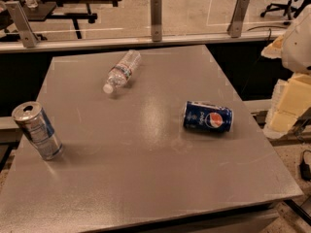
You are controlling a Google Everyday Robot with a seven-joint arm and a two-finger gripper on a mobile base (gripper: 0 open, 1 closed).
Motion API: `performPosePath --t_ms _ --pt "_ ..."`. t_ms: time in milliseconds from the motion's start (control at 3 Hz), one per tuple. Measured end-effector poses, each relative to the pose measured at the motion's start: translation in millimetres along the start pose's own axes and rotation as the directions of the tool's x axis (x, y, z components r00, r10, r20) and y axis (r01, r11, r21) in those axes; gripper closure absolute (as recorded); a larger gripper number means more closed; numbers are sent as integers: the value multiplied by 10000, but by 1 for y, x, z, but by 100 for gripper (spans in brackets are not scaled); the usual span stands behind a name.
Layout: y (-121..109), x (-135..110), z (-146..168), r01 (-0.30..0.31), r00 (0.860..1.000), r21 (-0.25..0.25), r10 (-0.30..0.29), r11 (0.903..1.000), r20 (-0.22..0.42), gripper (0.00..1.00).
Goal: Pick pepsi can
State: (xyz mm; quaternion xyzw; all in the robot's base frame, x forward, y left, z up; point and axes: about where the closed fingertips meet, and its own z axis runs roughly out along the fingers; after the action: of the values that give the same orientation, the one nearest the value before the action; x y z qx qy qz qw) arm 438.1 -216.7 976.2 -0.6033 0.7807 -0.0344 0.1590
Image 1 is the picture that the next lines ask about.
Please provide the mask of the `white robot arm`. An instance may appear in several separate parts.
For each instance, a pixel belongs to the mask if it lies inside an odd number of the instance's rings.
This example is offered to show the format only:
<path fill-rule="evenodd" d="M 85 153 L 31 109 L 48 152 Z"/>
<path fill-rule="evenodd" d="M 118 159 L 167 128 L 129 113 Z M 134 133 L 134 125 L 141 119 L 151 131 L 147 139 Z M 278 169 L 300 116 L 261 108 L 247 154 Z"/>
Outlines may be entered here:
<path fill-rule="evenodd" d="M 311 5 L 307 5 L 286 31 L 282 64 L 296 73 L 311 74 Z"/>

